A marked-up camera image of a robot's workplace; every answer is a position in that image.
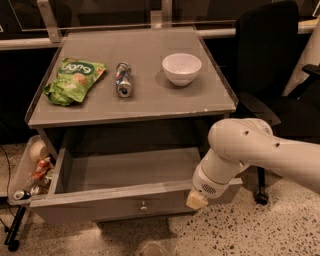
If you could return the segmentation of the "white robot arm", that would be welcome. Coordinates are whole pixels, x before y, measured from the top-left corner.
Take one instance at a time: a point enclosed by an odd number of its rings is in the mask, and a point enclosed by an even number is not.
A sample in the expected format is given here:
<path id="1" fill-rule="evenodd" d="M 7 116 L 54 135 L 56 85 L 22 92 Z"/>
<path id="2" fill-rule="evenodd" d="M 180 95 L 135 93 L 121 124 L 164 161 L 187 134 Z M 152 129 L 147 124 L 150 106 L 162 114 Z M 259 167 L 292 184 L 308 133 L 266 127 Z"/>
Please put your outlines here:
<path id="1" fill-rule="evenodd" d="M 320 191 L 319 107 L 294 93 L 282 94 L 297 36 L 295 18 L 237 21 L 235 89 L 245 110 L 210 128 L 209 150 L 193 174 L 188 207 L 198 210 L 223 196 L 251 166 Z"/>

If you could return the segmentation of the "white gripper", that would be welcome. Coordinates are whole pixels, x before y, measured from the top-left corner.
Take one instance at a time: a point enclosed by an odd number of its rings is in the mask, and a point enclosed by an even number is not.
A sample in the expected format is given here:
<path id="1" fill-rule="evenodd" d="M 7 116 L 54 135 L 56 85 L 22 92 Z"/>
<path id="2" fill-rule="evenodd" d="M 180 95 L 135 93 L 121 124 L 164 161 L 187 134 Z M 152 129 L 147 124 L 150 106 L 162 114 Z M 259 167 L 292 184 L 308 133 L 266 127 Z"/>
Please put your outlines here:
<path id="1" fill-rule="evenodd" d="M 200 163 L 193 175 L 191 188 L 186 205 L 199 210 L 208 205 L 208 198 L 219 198 L 229 187 L 232 170 L 228 166 L 207 167 Z"/>

